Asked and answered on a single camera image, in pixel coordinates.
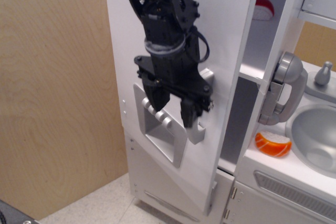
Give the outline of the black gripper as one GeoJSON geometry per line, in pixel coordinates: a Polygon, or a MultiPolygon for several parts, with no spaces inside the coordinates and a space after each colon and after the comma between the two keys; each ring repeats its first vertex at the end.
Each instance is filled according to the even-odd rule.
{"type": "Polygon", "coordinates": [[[207,60],[209,45],[202,35],[189,35],[175,48],[144,41],[150,56],[137,56],[145,94],[154,110],[162,110],[170,95],[181,98],[181,118],[185,128],[211,107],[212,86],[198,71],[198,64],[207,60]]]}

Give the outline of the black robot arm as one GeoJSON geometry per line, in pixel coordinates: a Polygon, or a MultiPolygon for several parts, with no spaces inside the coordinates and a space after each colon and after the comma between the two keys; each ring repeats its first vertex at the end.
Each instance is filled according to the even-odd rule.
{"type": "Polygon", "coordinates": [[[199,43],[205,42],[194,25],[199,4],[194,0],[129,2],[145,32],[148,55],[134,59],[145,94],[156,111],[166,106],[171,95],[179,97],[183,124],[191,128],[210,110],[213,92],[198,71],[198,65],[209,57],[209,53],[199,53],[199,43]]]}

